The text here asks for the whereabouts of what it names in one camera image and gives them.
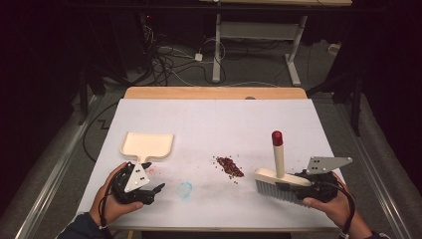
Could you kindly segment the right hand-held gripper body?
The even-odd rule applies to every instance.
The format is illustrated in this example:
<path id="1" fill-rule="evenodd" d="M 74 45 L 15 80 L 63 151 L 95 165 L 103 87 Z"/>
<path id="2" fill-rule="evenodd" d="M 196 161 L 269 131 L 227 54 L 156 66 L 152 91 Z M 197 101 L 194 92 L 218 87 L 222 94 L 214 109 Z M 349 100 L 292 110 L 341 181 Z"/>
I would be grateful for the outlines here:
<path id="1" fill-rule="evenodd" d="M 308 167 L 297 176 L 311 182 L 310 186 L 298 186 L 294 193 L 299 200 L 311 197 L 324 203 L 330 202 L 337 196 L 338 182 L 333 171 L 352 163 L 351 157 L 313 156 Z"/>

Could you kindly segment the person's left hand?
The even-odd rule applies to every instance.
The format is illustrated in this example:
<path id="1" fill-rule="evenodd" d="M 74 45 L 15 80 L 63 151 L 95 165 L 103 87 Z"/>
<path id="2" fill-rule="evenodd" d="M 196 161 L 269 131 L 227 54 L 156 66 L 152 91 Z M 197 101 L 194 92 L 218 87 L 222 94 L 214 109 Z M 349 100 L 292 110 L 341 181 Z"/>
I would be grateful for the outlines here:
<path id="1" fill-rule="evenodd" d="M 112 195 L 109 195 L 108 186 L 114 175 L 125 168 L 126 163 L 122 163 L 115 168 L 105 180 L 105 183 L 98 190 L 89 214 L 99 226 L 113 223 L 120 216 L 131 213 L 143 207 L 142 202 L 132 202 L 130 204 L 118 203 Z"/>

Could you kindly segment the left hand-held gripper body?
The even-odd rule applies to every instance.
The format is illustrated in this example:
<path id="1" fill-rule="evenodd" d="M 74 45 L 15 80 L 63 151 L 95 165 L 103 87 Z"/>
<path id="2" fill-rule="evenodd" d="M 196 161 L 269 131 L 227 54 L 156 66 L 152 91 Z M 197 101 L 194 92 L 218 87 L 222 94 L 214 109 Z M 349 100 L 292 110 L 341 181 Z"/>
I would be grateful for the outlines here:
<path id="1" fill-rule="evenodd" d="M 151 204 L 155 195 L 148 195 L 142 186 L 149 183 L 149 179 L 141 163 L 129 162 L 111 181 L 111 192 L 118 203 L 129 204 L 142 202 Z"/>

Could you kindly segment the cream brush with grey bristles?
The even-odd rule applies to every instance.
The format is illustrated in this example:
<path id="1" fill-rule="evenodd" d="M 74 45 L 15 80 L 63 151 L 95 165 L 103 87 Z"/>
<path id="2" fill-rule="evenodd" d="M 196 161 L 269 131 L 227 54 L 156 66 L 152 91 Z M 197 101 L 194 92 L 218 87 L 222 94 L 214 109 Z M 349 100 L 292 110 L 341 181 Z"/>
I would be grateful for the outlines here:
<path id="1" fill-rule="evenodd" d="M 275 170 L 267 168 L 257 168 L 254 178 L 257 190 L 260 194 L 271 196 L 276 199 L 301 205 L 302 201 L 292 192 L 293 186 L 310 186 L 311 182 L 303 177 L 288 174 L 284 164 L 284 140 L 283 134 L 279 130 L 272 132 L 272 143 L 275 159 Z M 278 182 L 288 183 L 290 191 L 282 191 L 277 187 Z"/>

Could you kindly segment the person's right hand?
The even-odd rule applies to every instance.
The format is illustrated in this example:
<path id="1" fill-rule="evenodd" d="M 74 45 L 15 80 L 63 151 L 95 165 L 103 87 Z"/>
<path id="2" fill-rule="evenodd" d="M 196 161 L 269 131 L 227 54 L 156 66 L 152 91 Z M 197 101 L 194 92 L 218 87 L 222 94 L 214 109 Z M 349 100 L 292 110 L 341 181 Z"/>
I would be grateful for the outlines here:
<path id="1" fill-rule="evenodd" d="M 334 176 L 336 177 L 337 186 L 340 188 L 336 198 L 324 203 L 315 198 L 307 197 L 303 200 L 303 205 L 323 212 L 336 225 L 341 216 L 347 215 L 349 219 L 352 207 L 350 206 L 347 195 L 342 192 L 342 190 L 348 192 L 348 189 L 336 174 Z"/>

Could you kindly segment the aluminium floor rail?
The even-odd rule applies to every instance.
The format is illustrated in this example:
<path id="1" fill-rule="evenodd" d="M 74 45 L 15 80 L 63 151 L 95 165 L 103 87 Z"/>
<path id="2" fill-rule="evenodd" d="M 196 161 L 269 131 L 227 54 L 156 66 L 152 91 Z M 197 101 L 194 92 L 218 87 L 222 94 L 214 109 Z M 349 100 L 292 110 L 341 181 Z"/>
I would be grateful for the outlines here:
<path id="1" fill-rule="evenodd" d="M 78 107 L 33 167 L 28 183 L 33 185 L 35 182 L 40 182 L 40 185 L 34 195 L 32 207 L 14 239 L 34 238 L 69 168 L 74 150 L 102 100 L 102 97 L 90 97 L 88 113 L 85 116 L 82 107 Z"/>
<path id="2" fill-rule="evenodd" d="M 348 106 L 338 105 L 336 110 L 357 163 L 346 178 L 357 196 L 358 211 L 374 231 L 393 239 L 418 239 L 419 192 L 396 158 L 368 103 L 361 104 L 359 132 L 351 128 Z"/>

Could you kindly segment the white metal frame desk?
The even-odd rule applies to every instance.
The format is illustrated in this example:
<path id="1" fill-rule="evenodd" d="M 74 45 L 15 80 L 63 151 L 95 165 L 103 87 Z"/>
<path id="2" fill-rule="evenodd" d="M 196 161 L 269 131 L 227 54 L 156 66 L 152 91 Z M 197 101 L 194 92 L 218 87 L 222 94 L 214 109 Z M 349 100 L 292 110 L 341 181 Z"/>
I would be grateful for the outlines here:
<path id="1" fill-rule="evenodd" d="M 315 6 L 321 8 L 340 8 L 349 7 L 352 0 L 201 0 L 202 2 L 211 2 L 216 7 L 228 7 L 230 4 L 240 6 L 251 5 L 258 7 L 304 7 L 311 9 Z M 294 87 L 299 87 L 300 81 L 296 66 L 295 57 L 299 48 L 303 32 L 306 27 L 308 16 L 302 15 L 295 23 L 270 23 L 269 21 L 259 22 L 258 20 L 226 21 L 222 15 L 218 13 L 215 21 L 215 42 L 214 58 L 213 58 L 213 74 L 212 82 L 221 83 L 223 76 L 221 61 L 223 60 L 226 48 L 223 46 L 222 39 L 249 39 L 249 40 L 276 40 L 276 41 L 292 41 L 293 46 L 288 54 L 284 55 L 285 65 L 287 67 L 290 79 Z"/>

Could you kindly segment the red kidney beans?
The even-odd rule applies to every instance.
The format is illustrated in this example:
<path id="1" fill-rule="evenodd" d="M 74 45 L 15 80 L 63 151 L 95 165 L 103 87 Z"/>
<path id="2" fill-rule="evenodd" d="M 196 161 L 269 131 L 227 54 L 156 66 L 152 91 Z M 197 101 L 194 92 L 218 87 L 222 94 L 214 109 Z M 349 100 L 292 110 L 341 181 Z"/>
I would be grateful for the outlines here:
<path id="1" fill-rule="evenodd" d="M 236 165 L 230 157 L 217 157 L 216 161 L 222 167 L 222 170 L 232 177 L 243 177 L 244 173 L 242 170 Z"/>

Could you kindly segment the cream plastic dustpan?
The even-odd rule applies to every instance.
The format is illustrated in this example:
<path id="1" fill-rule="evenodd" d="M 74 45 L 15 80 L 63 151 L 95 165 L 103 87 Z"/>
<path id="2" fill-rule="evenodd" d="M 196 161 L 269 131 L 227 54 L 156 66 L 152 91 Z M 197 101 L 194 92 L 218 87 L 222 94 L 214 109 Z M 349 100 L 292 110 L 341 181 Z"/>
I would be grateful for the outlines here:
<path id="1" fill-rule="evenodd" d="M 120 145 L 120 152 L 141 163 L 162 159 L 170 154 L 173 139 L 173 134 L 128 132 Z"/>

